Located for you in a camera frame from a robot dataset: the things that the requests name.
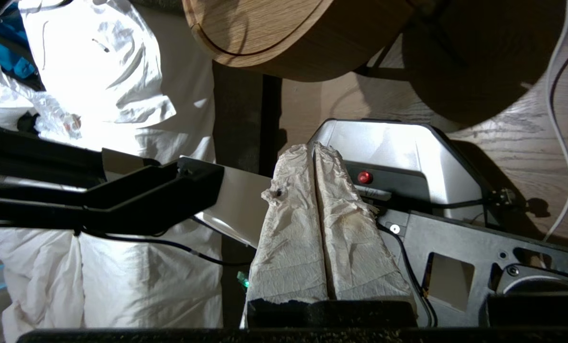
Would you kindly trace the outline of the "tissue-wrapped right gripper left finger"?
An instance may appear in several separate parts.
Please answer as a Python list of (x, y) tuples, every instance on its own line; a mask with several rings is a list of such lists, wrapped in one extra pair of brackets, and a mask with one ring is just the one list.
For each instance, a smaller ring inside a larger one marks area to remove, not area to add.
[(261, 195), (269, 207), (249, 271), (248, 302), (328, 299), (314, 170), (307, 145), (279, 156), (271, 186)]

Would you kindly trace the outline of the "tissue-wrapped right gripper right finger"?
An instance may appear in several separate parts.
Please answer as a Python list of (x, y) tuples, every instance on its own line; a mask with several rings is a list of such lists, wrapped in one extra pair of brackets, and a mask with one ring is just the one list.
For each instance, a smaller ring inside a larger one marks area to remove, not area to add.
[(335, 299), (414, 305), (411, 286), (377, 229), (376, 210), (362, 200), (342, 156), (315, 143), (314, 167), (327, 275)]

